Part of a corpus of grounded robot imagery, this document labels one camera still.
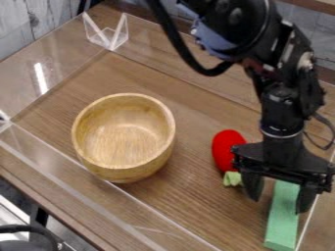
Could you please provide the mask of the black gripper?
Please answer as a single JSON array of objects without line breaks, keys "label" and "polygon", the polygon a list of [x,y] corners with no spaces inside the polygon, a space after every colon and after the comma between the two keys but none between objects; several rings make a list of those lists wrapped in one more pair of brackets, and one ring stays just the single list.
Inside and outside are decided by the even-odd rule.
[{"label": "black gripper", "polygon": [[254,201],[259,201],[264,177],[300,186],[298,214],[310,210],[318,193],[331,191],[335,171],[330,162],[307,150],[300,133],[290,138],[264,136],[262,142],[235,145],[232,153],[234,167],[242,174],[246,194]]}]

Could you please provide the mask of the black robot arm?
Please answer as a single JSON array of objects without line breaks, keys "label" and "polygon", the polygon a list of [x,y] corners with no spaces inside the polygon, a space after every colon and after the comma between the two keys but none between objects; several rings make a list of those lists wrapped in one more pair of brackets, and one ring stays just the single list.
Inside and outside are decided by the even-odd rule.
[{"label": "black robot arm", "polygon": [[246,194],[258,200],[267,177],[300,187],[296,212],[308,211],[315,197],[332,190],[335,167],[304,147],[311,119],[335,125],[318,113],[324,105],[311,43],[298,26],[278,12],[274,0],[176,0],[194,18],[190,33],[198,46],[222,60],[212,69],[196,61],[160,0],[148,6],[184,63],[206,76],[243,66],[262,106],[263,140],[231,147],[234,168]]}]

